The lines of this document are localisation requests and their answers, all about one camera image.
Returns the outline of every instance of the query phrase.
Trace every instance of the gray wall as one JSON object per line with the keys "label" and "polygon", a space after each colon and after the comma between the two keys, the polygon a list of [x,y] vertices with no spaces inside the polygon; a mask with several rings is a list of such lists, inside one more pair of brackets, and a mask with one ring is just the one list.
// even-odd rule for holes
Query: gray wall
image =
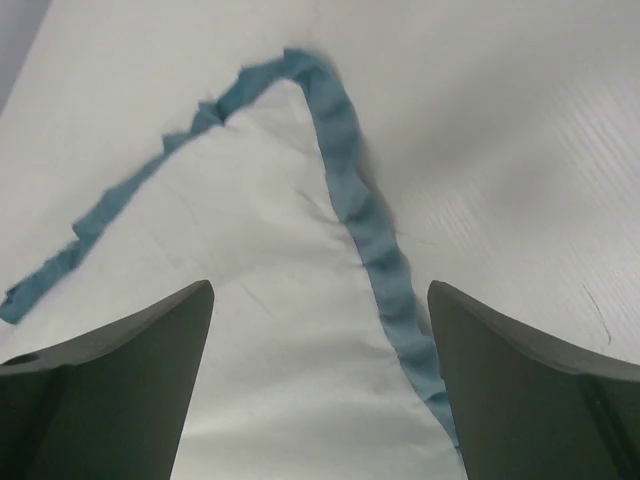
{"label": "gray wall", "polygon": [[0,113],[50,0],[0,0]]}

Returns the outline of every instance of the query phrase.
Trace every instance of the dark gray plastic part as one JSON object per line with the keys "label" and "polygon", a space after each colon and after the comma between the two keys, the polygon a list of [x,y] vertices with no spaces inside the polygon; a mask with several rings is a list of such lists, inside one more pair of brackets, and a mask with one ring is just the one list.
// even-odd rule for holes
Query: dark gray plastic part
{"label": "dark gray plastic part", "polygon": [[428,299],[469,480],[640,479],[640,367],[444,283]]}
{"label": "dark gray plastic part", "polygon": [[0,478],[168,479],[212,308],[197,282],[0,366]]}

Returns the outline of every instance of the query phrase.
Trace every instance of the fabric edge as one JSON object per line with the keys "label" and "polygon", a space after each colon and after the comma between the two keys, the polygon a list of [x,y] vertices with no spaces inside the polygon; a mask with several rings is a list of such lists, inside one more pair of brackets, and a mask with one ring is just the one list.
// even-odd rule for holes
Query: fabric edge
{"label": "fabric edge", "polygon": [[278,78],[293,80],[304,92],[333,208],[347,227],[367,270],[385,334],[417,395],[458,449],[435,342],[419,329],[417,301],[406,262],[382,204],[357,173],[362,146],[355,110],[333,70],[302,50],[287,49],[280,59],[244,68],[237,82],[218,101],[199,103],[188,131],[165,135],[160,155],[108,189],[93,209],[74,223],[75,240],[7,290],[0,305],[0,318],[18,324],[51,288],[82,263],[107,226],[171,153],[209,128],[224,124],[232,113],[253,103]]}

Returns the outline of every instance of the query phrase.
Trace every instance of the blue ruffled trim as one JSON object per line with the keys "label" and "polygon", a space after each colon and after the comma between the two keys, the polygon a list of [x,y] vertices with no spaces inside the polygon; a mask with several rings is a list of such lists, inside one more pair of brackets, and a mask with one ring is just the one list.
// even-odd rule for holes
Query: blue ruffled trim
{"label": "blue ruffled trim", "polygon": [[285,50],[280,59],[245,68],[235,85],[217,102],[200,103],[188,132],[166,135],[160,156],[107,190],[96,206],[73,225],[76,240],[7,291],[7,298],[0,306],[0,318],[17,324],[49,289],[82,262],[140,185],[172,152],[212,126],[224,124],[229,115],[253,103],[279,78],[295,81],[304,91],[325,163],[331,202],[353,237],[369,274],[384,331],[415,391],[457,448],[458,439],[440,377],[435,343],[431,337],[422,335],[418,327],[416,299],[407,265],[382,205],[357,174],[362,145],[355,111],[333,71],[325,62],[304,51]]}

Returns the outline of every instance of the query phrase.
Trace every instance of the white fabric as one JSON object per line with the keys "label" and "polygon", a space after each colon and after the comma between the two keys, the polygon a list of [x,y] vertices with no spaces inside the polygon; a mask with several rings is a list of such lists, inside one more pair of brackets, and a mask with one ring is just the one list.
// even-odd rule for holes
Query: white fabric
{"label": "white fabric", "polygon": [[4,345],[5,342],[11,338],[15,331],[15,327],[6,322],[0,322],[0,345]]}
{"label": "white fabric", "polygon": [[54,2],[0,117],[0,286],[36,268],[98,192],[157,151],[174,112],[191,112],[207,87],[220,92],[241,63],[300,45],[341,74],[423,300],[432,279],[447,280],[640,363],[639,10],[623,0]]}
{"label": "white fabric", "polygon": [[385,336],[294,83],[174,153],[2,354],[202,278],[214,316],[173,478],[463,477]]}

